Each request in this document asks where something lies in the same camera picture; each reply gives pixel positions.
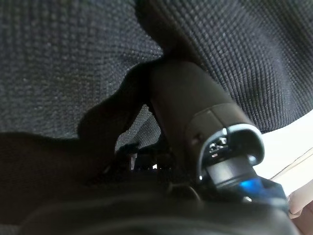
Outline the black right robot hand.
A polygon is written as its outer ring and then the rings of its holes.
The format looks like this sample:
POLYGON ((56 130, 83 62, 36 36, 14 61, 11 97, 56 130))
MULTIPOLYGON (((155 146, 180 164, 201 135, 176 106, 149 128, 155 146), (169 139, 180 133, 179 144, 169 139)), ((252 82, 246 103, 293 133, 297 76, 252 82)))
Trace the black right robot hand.
POLYGON ((21 235, 296 235, 282 186, 257 175, 259 129, 200 67, 151 68, 148 103, 164 150, 122 153, 104 189, 43 206, 21 235))

